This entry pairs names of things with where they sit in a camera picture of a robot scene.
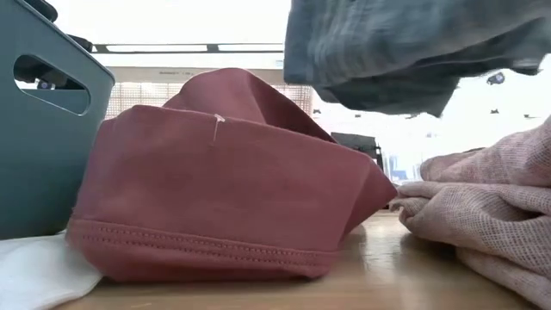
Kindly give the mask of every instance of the gray cloth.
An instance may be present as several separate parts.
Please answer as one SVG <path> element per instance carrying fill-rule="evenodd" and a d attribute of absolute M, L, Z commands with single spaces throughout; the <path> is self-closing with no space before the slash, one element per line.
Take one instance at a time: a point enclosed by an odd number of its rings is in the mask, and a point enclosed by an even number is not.
<path fill-rule="evenodd" d="M 440 116 L 460 78 L 509 68 L 535 75 L 551 53 L 551 20 L 540 18 L 456 53 L 419 60 L 415 65 L 376 77 L 314 89 L 326 102 L 388 115 Z"/>
<path fill-rule="evenodd" d="M 293 0 L 284 78 L 331 86 L 446 55 L 551 13 L 551 0 Z"/>

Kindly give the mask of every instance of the gray storage bin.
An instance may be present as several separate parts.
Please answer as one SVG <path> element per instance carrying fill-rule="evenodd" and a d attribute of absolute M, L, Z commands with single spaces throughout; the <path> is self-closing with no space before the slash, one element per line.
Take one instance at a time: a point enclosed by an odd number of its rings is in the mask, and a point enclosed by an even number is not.
<path fill-rule="evenodd" d="M 22 55 L 87 90 L 20 90 L 14 63 Z M 65 228 L 114 84 L 105 67 L 29 5 L 0 1 L 0 239 Z"/>

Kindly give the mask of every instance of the pink gauze fabric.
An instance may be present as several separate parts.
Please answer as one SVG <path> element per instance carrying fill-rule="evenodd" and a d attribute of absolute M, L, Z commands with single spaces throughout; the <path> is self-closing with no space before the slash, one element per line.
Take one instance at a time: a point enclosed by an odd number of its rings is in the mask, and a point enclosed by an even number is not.
<path fill-rule="evenodd" d="M 395 196 L 372 158 L 224 69 L 101 125 L 66 238 L 119 282 L 316 278 Z"/>
<path fill-rule="evenodd" d="M 551 309 L 551 118 L 485 149 L 427 160 L 391 209 L 420 238 Z"/>

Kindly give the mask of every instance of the table surface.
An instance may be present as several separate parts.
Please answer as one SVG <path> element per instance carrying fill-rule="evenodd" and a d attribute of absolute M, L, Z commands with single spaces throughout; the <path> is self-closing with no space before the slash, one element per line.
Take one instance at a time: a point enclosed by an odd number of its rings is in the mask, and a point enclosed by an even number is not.
<path fill-rule="evenodd" d="M 101 283 L 60 310 L 498 310 L 534 309 L 455 259 L 453 248 L 416 239 L 397 214 L 379 212 L 343 243 L 315 282 L 157 285 Z"/>

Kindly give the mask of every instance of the stitched hem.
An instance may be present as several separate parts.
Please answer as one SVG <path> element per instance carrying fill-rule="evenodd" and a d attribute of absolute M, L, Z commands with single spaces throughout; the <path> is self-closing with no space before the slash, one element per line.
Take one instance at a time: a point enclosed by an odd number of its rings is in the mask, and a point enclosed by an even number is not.
<path fill-rule="evenodd" d="M 71 219 L 67 232 L 68 239 L 75 241 L 77 247 L 82 241 L 105 245 L 129 245 L 259 264 L 321 267 L 333 262 L 337 256 L 337 252 L 279 249 L 267 245 L 160 232 L 94 220 Z"/>

